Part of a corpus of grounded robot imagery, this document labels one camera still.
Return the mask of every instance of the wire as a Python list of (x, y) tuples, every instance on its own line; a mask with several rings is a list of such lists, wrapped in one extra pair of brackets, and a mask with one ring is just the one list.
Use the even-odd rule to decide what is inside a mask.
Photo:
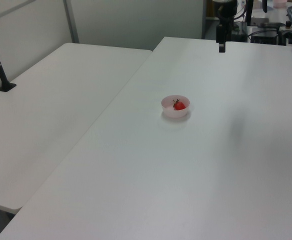
[(276, 30), (261, 30), (261, 31), (255, 31), (249, 35), (247, 35), (247, 37), (255, 35), (255, 34), (260, 34), (260, 33), (266, 33), (266, 32), (276, 32)]
[(241, 9), (238, 13), (240, 13), (245, 7), (246, 7), (246, 5), (244, 5), (244, 6), (242, 7), (242, 9)]
[(247, 4), (245, 4), (245, 6), (241, 9), (241, 10), (244, 9), (244, 12), (241, 15), (239, 15), (238, 17), (235, 17), (234, 20), (237, 20), (237, 19), (239, 19), (239, 18), (241, 18), (242, 16), (245, 15), (245, 13), (247, 11), (247, 7), (246, 6), (247, 6)]

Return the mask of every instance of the white bowl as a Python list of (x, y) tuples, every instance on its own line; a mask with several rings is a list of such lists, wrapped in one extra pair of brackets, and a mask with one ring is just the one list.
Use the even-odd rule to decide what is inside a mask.
[[(183, 104), (185, 104), (185, 107), (186, 107), (185, 109), (182, 109), (182, 110), (175, 110), (174, 109), (174, 100), (177, 101), (177, 99), (179, 99), (179, 101), (181, 101)], [(177, 118), (181, 118), (181, 117), (185, 116), (188, 113), (190, 101), (185, 96), (171, 95), (171, 96), (165, 97), (161, 101), (161, 105), (162, 105), (162, 109), (164, 111), (164, 114), (167, 117), (177, 119)]]

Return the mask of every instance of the tabletop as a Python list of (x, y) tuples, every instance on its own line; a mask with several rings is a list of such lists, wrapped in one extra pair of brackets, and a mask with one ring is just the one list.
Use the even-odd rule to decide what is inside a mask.
[[(168, 95), (187, 116), (163, 115)], [(9, 239), (292, 239), (292, 52), (164, 38)]]
[(150, 53), (67, 43), (0, 92), (0, 209), (29, 200)]

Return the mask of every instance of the wall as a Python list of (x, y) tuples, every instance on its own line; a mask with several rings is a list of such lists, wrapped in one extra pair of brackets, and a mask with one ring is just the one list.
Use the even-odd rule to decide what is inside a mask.
[(0, 60), (10, 81), (71, 42), (62, 0), (36, 0), (0, 17)]
[(200, 39), (203, 0), (67, 0), (82, 44), (154, 50), (163, 37)]

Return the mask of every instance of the white surface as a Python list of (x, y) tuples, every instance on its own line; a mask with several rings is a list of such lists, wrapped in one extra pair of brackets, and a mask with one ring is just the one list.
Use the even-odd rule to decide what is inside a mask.
[(203, 0), (69, 0), (79, 42), (154, 50), (164, 37), (200, 39)]
[(0, 209), (27, 202), (149, 55), (68, 43), (0, 92)]
[(37, 0), (0, 18), (0, 60), (9, 81), (70, 42), (63, 0)]
[[(162, 115), (174, 93), (189, 117)], [(292, 239), (292, 52), (165, 38), (0, 235), (15, 239)]]

